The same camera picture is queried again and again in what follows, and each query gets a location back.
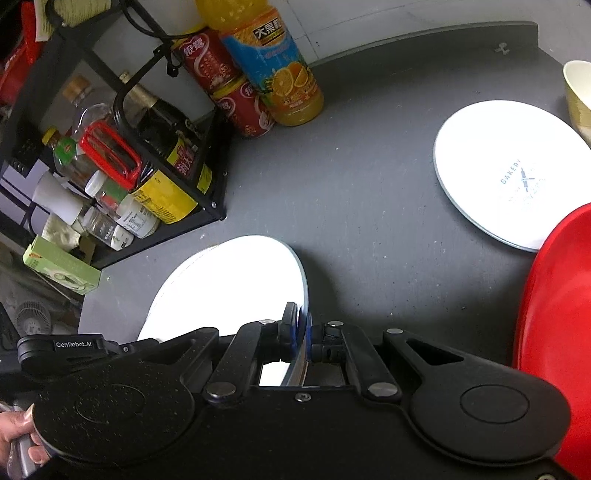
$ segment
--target fingernail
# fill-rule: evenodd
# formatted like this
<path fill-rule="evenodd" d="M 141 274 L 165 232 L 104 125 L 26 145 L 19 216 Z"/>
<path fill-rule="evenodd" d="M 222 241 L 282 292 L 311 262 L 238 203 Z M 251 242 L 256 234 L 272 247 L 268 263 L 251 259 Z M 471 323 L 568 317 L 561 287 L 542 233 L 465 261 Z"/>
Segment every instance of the fingernail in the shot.
<path fill-rule="evenodd" d="M 35 404 L 32 404 L 25 412 L 25 421 L 32 421 L 33 420 L 33 407 L 34 406 L 35 406 Z"/>
<path fill-rule="evenodd" d="M 29 450 L 29 457 L 31 458 L 33 463 L 41 463 L 44 460 L 43 455 L 33 447 L 31 447 L 31 449 Z"/>

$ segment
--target white plate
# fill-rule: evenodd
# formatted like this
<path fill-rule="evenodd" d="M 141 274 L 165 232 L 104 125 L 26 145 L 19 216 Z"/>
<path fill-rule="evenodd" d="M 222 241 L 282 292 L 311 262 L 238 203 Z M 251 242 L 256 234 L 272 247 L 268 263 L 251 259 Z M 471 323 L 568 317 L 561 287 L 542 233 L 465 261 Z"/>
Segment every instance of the white plate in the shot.
<path fill-rule="evenodd" d="M 591 150 L 562 120 L 525 103 L 493 100 L 456 112 L 433 159 L 465 217 L 523 250 L 538 251 L 564 217 L 591 202 Z"/>
<path fill-rule="evenodd" d="M 281 320 L 288 301 L 305 318 L 308 286 L 293 250 L 267 236 L 238 237 L 193 255 L 166 279 L 138 340 L 164 342 L 206 326 L 233 335 L 245 323 Z M 287 368 L 266 365 L 261 385 L 280 385 Z"/>

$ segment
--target table surface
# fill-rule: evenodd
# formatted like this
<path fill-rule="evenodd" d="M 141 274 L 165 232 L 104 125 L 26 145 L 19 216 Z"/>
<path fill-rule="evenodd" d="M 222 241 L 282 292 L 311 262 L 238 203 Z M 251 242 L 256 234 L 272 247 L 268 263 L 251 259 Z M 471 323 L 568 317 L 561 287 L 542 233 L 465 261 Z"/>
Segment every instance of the table surface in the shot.
<path fill-rule="evenodd" d="M 370 335 L 398 326 L 510 363 L 534 255 L 456 210 L 437 181 L 433 143 L 451 114 L 483 100 L 518 100 L 567 121 L 561 66 L 535 45 L 413 62 L 399 61 L 396 44 L 317 66 L 326 106 L 314 121 L 234 140 L 228 218 L 105 268 L 79 332 L 135 340 L 158 289 L 186 258 L 261 234 L 300 257 L 315 320 L 354 322 Z"/>

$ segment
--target beige bowl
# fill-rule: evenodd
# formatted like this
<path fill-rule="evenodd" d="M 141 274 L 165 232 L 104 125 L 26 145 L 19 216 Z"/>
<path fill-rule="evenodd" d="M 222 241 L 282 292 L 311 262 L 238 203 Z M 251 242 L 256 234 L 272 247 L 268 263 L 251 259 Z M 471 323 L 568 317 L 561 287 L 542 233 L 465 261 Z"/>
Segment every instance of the beige bowl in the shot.
<path fill-rule="evenodd" d="M 591 63 L 568 62 L 563 69 L 570 120 L 591 146 Z"/>

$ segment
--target cork stopper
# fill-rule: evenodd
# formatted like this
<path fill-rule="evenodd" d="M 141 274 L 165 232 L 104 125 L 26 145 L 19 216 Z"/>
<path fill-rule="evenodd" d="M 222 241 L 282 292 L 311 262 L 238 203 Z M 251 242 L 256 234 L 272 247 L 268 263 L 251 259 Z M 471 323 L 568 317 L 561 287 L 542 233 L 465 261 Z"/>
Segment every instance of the cork stopper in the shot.
<path fill-rule="evenodd" d="M 74 100 L 84 92 L 90 86 L 90 82 L 82 75 L 76 75 L 70 83 L 62 91 L 62 95 L 70 103 L 74 103 Z"/>

